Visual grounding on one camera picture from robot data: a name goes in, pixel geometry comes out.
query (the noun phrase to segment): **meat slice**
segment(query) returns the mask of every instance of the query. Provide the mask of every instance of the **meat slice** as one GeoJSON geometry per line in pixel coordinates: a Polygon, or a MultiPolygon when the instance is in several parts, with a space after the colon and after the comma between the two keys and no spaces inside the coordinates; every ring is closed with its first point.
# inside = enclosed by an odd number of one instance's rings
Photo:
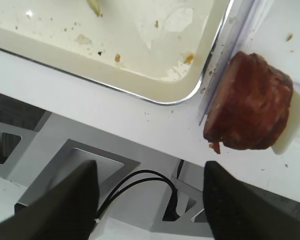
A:
{"type": "Polygon", "coordinates": [[[238,52],[227,68],[204,126],[211,143],[266,149],[287,125],[293,83],[259,55],[238,52]]]}

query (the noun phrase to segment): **cooked meat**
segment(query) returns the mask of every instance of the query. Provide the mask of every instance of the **cooked meat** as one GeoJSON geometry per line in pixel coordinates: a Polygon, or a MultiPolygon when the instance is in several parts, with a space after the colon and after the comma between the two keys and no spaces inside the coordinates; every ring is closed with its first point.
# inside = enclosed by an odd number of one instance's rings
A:
{"type": "Polygon", "coordinates": [[[287,125],[292,80],[255,53],[238,52],[227,68],[203,136],[238,150],[272,146],[287,125]]]}

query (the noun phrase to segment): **white countertop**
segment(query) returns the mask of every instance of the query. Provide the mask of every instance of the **white countertop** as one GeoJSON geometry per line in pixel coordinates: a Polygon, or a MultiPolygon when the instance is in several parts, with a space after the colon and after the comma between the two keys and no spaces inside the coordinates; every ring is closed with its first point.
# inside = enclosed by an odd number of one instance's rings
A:
{"type": "MultiPolygon", "coordinates": [[[[300,1],[276,1],[249,41],[247,52],[300,83],[300,1]]],[[[200,91],[183,104],[158,106],[0,51],[0,93],[200,166],[218,160],[240,180],[300,202],[300,145],[282,156],[225,147],[216,155],[198,126],[200,91]]]]}

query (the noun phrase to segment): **white tray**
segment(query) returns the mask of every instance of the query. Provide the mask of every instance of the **white tray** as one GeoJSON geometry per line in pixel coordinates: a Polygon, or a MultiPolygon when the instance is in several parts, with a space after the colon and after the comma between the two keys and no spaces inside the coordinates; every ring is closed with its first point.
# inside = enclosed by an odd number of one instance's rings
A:
{"type": "Polygon", "coordinates": [[[100,6],[102,17],[86,0],[0,0],[0,49],[158,104],[196,92],[228,0],[100,6]]]}

